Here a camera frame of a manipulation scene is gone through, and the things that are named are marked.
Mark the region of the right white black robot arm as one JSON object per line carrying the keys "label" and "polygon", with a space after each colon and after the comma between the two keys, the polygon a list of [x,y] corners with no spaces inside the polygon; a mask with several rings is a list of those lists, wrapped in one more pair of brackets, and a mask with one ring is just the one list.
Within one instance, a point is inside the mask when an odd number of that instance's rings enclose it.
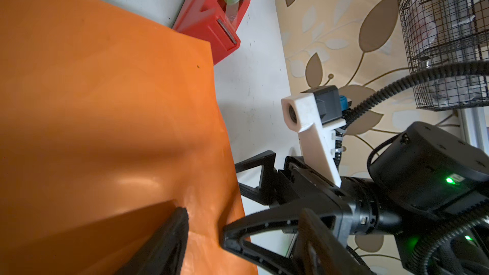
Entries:
{"label": "right white black robot arm", "polygon": [[424,122],[374,149],[370,177],[328,181],[302,157],[283,169],[275,154],[236,165],[260,167],[260,185],[240,185],[266,210],[226,225],[221,247],[272,274],[371,274],[350,236],[392,235],[413,274],[488,273],[488,156]]}

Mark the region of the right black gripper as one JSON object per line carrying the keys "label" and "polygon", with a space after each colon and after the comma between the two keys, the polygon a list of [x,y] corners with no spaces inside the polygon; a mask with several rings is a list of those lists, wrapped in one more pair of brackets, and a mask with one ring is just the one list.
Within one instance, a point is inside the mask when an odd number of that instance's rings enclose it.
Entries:
{"label": "right black gripper", "polygon": [[220,246],[271,274],[297,274],[292,259],[252,243],[256,234],[297,232],[304,209],[312,210],[336,237],[380,233],[380,195],[371,179],[341,177],[328,181],[305,164],[287,157],[275,168],[276,153],[267,150],[235,164],[242,197],[262,206],[281,206],[245,216],[223,227]]}

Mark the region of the yellow orange wrapping paper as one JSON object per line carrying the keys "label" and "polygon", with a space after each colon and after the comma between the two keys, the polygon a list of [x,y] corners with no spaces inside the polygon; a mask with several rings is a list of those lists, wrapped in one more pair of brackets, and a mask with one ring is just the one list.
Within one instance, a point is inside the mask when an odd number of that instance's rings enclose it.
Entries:
{"label": "yellow orange wrapping paper", "polygon": [[101,0],[1,0],[1,273],[115,274],[186,209],[182,274],[256,274],[208,42]]}

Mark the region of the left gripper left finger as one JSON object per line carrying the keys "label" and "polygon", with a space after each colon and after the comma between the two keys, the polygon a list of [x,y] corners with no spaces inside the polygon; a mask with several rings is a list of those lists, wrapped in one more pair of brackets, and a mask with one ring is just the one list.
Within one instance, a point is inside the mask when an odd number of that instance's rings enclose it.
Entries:
{"label": "left gripper left finger", "polygon": [[187,249],[189,217],[177,208],[117,274],[180,274]]}

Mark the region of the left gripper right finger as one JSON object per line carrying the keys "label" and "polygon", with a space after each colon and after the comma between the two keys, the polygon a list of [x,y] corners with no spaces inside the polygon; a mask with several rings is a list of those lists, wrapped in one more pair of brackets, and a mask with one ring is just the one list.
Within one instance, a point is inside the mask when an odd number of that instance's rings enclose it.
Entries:
{"label": "left gripper right finger", "polygon": [[372,273],[352,257],[310,209],[303,209],[299,217],[295,270],[297,274]]}

